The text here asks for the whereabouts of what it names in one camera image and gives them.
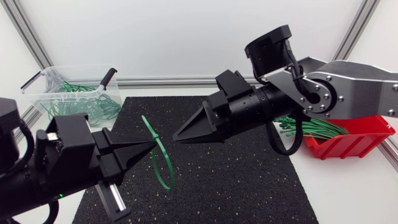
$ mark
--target speckled black mat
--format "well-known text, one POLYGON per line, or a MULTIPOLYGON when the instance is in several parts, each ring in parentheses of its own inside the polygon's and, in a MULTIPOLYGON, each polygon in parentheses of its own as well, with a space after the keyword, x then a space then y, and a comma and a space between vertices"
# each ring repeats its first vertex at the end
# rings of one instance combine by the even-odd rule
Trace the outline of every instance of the speckled black mat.
MULTIPOLYGON (((318 223, 290 159, 270 148, 264 128, 225 144, 172 141, 203 99, 126 98, 113 131, 150 138, 144 114, 162 137, 176 175, 175 188, 168 191, 155 176, 150 154, 133 167, 119 187, 132 208, 126 223, 318 223)), ((157 160, 169 183, 164 158, 157 160)), ((86 190, 73 222, 109 223, 95 188, 86 190)))

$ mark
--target white table surface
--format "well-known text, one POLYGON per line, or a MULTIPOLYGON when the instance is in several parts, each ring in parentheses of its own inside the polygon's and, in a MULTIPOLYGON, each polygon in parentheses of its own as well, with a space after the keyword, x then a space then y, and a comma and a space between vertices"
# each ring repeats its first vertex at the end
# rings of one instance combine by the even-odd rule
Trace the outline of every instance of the white table surface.
MULTIPOLYGON (((169 88, 121 90, 127 96, 183 96, 209 95, 216 88, 169 88)), ((49 121, 42 116, 32 128, 45 129, 49 121)), ((293 138, 281 136, 286 146, 293 138)), ((19 144, 21 154, 26 143, 19 144)), ((314 158, 303 143, 290 157, 319 223, 398 223, 398 173, 378 149, 366 157, 314 158)), ((84 190, 60 199, 56 223, 72 223, 84 190)), ((48 206, 33 209, 14 217, 21 223, 42 223, 48 206)))

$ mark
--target plastic bin handle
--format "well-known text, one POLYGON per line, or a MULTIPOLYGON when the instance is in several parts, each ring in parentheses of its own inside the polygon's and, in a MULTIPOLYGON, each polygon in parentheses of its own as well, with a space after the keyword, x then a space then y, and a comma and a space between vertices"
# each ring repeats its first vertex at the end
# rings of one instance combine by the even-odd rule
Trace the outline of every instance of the plastic bin handle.
POLYGON ((30 80, 28 80, 25 84, 21 86, 21 90, 24 91, 26 88, 29 87, 30 84, 32 84, 33 81, 35 81, 41 74, 41 71, 37 72, 30 80))
POLYGON ((116 69, 111 68, 109 71, 106 73, 105 77, 101 80, 101 85, 104 86, 104 90, 106 90, 106 86, 108 85, 109 81, 111 81, 113 75, 118 72, 116 69))

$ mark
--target red plastic bin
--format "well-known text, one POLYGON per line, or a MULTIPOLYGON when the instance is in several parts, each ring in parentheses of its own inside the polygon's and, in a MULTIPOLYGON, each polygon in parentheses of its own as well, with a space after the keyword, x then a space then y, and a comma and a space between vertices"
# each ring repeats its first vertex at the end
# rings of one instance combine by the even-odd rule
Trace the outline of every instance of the red plastic bin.
POLYGON ((329 140, 304 137, 312 154, 320 159, 347 156, 364 157, 385 138, 396 131, 382 116, 356 119, 330 119, 331 123, 344 127, 350 134, 335 136, 329 140))

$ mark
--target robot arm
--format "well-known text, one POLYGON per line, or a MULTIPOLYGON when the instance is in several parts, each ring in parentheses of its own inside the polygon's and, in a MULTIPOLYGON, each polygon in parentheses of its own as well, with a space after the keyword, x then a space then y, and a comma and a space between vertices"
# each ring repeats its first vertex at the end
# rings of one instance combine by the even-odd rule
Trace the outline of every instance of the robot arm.
POLYGON ((114 134, 104 128, 91 133, 86 114, 56 116, 36 140, 20 120, 16 102, 0 98, 0 223, 41 205, 50 205, 45 223, 53 223, 58 199, 96 186, 112 223, 131 213, 118 192, 124 174, 157 143, 151 139, 114 134), (28 140, 22 159, 13 130, 28 140))
POLYGON ((310 118, 396 116, 398 73, 346 61, 326 63, 310 57, 296 61, 290 36, 289 27, 282 26, 251 42, 245 52, 263 86, 250 86, 239 72, 225 71, 216 77, 220 91, 208 96, 174 134, 174 141, 224 142, 266 124, 271 146, 289 156, 302 142, 301 122, 310 118), (289 150, 275 141, 272 121, 282 116, 296 119, 297 133, 289 150))

